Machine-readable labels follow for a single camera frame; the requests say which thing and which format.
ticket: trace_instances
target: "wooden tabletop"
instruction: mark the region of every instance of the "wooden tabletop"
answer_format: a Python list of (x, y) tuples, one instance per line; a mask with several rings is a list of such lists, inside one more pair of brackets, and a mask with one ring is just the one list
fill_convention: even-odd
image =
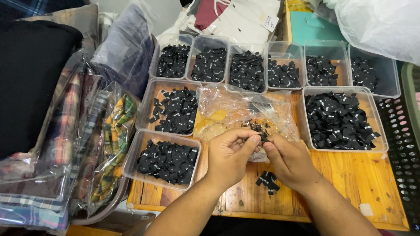
[[(293, 94), (296, 106), (300, 94)], [(297, 113), (294, 109), (296, 123)], [(319, 152), (311, 150), (314, 166), (353, 206), (368, 203), (373, 216), (367, 219), (375, 227), (408, 231), (409, 224), (392, 173), (389, 158), (382, 153)], [(194, 181), (207, 172), (208, 143), (202, 142)], [(309, 210), (303, 197), (294, 190), (276, 184), (280, 190), (268, 195), (267, 187), (255, 182), (263, 171), (274, 172), (271, 164), (248, 162), (245, 177), (220, 197), (213, 215), (310, 222)], [(182, 194), (153, 184), (133, 181), (127, 208), (162, 211)]]

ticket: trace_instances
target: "clear plastic box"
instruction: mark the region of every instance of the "clear plastic box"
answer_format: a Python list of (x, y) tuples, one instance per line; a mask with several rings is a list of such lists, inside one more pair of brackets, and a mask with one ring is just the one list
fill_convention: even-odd
[[(232, 63), (232, 58), (235, 54), (239, 54), (239, 53), (244, 53), (250, 51), (252, 53), (256, 53), (259, 52), (263, 58), (266, 58), (267, 55), (264, 52), (264, 44), (250, 44), (250, 43), (240, 43), (240, 44), (231, 44), (231, 51), (230, 51), (230, 55), (229, 55), (229, 63), (228, 63), (228, 74), (226, 77), (226, 84), (229, 84), (230, 81), (230, 72), (231, 72), (231, 63)], [(261, 92), (261, 93), (266, 93), (268, 90), (268, 79), (267, 77), (265, 77), (265, 66), (264, 66), (264, 61), (262, 61), (262, 65), (264, 67), (264, 82), (265, 82), (265, 89)]]
[[(367, 122), (370, 124), (374, 132), (378, 132), (381, 136), (374, 139), (372, 143), (376, 146), (372, 150), (332, 150), (332, 149), (318, 149), (314, 148), (312, 144), (312, 137), (309, 130), (309, 123), (306, 114), (305, 96), (318, 95), (322, 93), (345, 93), (350, 96), (355, 93), (359, 100), (359, 108), (366, 112)], [(301, 138), (306, 142), (308, 148), (323, 152), (379, 152), (385, 153), (388, 151), (388, 142), (385, 137), (381, 118), (376, 109), (375, 101), (372, 93), (366, 87), (350, 87), (350, 86), (310, 86), (302, 90), (302, 97), (297, 104), (297, 117), (299, 119), (299, 131)]]
[[(160, 78), (157, 76), (158, 64), (160, 58), (160, 52), (162, 49), (168, 45), (187, 45), (191, 46), (194, 41), (193, 36), (189, 34), (162, 34), (159, 38), (159, 41), (155, 45), (155, 52), (153, 53), (152, 62), (150, 63), (149, 75), (152, 78)], [(185, 68), (184, 76), (180, 78), (171, 78), (171, 79), (183, 79), (185, 78), (185, 73), (187, 67)]]
[(331, 60), (331, 64), (337, 67), (334, 73), (339, 75), (337, 85), (351, 86), (349, 79), (352, 77), (352, 68), (350, 67), (344, 42), (334, 40), (307, 40), (304, 45), (303, 54), (305, 62), (306, 56), (327, 57)]
[[(147, 85), (146, 92), (144, 93), (142, 105), (139, 109), (139, 114), (137, 115), (136, 119), (136, 128), (141, 129), (149, 129), (155, 130), (156, 125), (159, 124), (159, 120), (149, 123), (149, 119), (152, 118), (152, 112), (155, 108), (154, 106), (154, 99), (157, 98), (159, 101), (165, 99), (163, 94), (160, 92), (161, 90), (165, 90), (167, 92), (172, 92), (172, 89), (184, 89), (187, 87), (188, 89), (197, 90), (197, 88), (202, 88), (201, 83), (196, 81), (188, 81), (188, 80), (179, 80), (179, 79), (171, 79), (171, 78), (154, 78), (151, 79)], [(174, 134), (178, 136), (191, 136), (191, 134)]]
[[(168, 141), (172, 144), (176, 143), (179, 145), (186, 145), (189, 147), (198, 147), (198, 154), (197, 158), (195, 160), (194, 170), (192, 172), (191, 181), (189, 184), (171, 184), (166, 182), (163, 179), (156, 179), (153, 176), (147, 176), (145, 174), (142, 174), (136, 170), (137, 165), (137, 159), (140, 156), (140, 153), (143, 150), (146, 150), (147, 141), (153, 140), (153, 143), (156, 142), (163, 142)], [(127, 153), (127, 157), (124, 161), (122, 174), (125, 177), (140, 180), (146, 183), (162, 186), (165, 188), (170, 188), (178, 191), (187, 191), (189, 188), (191, 188), (195, 176), (195, 171), (197, 170), (198, 161), (200, 159), (200, 153), (201, 153), (201, 143), (197, 140), (183, 138), (174, 134), (170, 133), (164, 133), (164, 132), (157, 132), (157, 131), (150, 131), (146, 129), (140, 129), (136, 132), (136, 135), (134, 136), (133, 142), (131, 143), (130, 150)]]
[(375, 69), (376, 76), (379, 78), (375, 93), (372, 93), (375, 100), (384, 98), (398, 98), (401, 96), (401, 88), (399, 86), (398, 71), (396, 61), (386, 58), (382, 55), (365, 52), (349, 45), (347, 50), (350, 62), (350, 85), (353, 86), (353, 74), (351, 68), (351, 58), (360, 57), (363, 60), (369, 60), (370, 66)]
[(299, 83), (301, 87), (299, 88), (276, 88), (268, 87), (271, 90), (299, 90), (305, 87), (307, 72), (306, 72), (306, 60), (303, 56), (303, 49), (300, 44), (295, 42), (280, 42), (280, 41), (268, 41), (264, 45), (264, 51), (266, 57), (264, 58), (264, 76), (268, 80), (268, 55), (271, 55), (272, 60), (276, 60), (277, 64), (280, 66), (293, 61), (295, 63), (295, 68), (299, 69)]
[(200, 82), (203, 85), (206, 84), (221, 84), (226, 80), (226, 77), (229, 75), (229, 54), (230, 54), (230, 47), (231, 43), (227, 37), (224, 36), (207, 36), (207, 35), (199, 35), (194, 38), (194, 43), (191, 46), (191, 51), (188, 56), (187, 61), (187, 71), (186, 71), (186, 79), (195, 81), (192, 79), (192, 69), (194, 68), (195, 58), (197, 54), (200, 54), (204, 47), (209, 47), (211, 49), (215, 48), (226, 48), (226, 63), (225, 63), (225, 71), (223, 74), (223, 79), (220, 82), (212, 83), (212, 82)]

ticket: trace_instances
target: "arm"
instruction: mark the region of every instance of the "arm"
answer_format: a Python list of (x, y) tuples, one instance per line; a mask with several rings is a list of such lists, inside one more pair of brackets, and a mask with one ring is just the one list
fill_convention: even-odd
[(276, 177), (298, 191), (308, 203), (323, 236), (381, 236), (379, 231), (315, 169), (301, 142), (289, 142), (279, 134), (268, 137), (263, 147)]
[(257, 134), (237, 128), (211, 139), (206, 175), (160, 213), (144, 235), (200, 235), (219, 197), (244, 177), (249, 156), (259, 150)]

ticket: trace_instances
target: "handwritten label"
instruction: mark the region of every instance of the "handwritten label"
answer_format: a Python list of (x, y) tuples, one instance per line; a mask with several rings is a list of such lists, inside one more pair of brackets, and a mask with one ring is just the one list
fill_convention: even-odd
[(261, 25), (264, 28), (268, 29), (270, 32), (274, 32), (278, 21), (279, 21), (279, 18), (277, 16), (267, 16), (265, 18), (265, 21), (261, 22)]

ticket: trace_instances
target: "hand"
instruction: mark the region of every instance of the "hand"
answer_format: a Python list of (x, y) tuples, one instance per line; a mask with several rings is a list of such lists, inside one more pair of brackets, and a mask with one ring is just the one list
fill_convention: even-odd
[(247, 128), (230, 129), (209, 142), (208, 171), (205, 176), (223, 193), (241, 181), (248, 158), (258, 152), (261, 137)]
[(289, 142), (280, 134), (272, 134), (267, 139), (270, 142), (264, 143), (263, 148), (282, 184), (305, 196), (324, 180), (312, 164), (305, 144)]

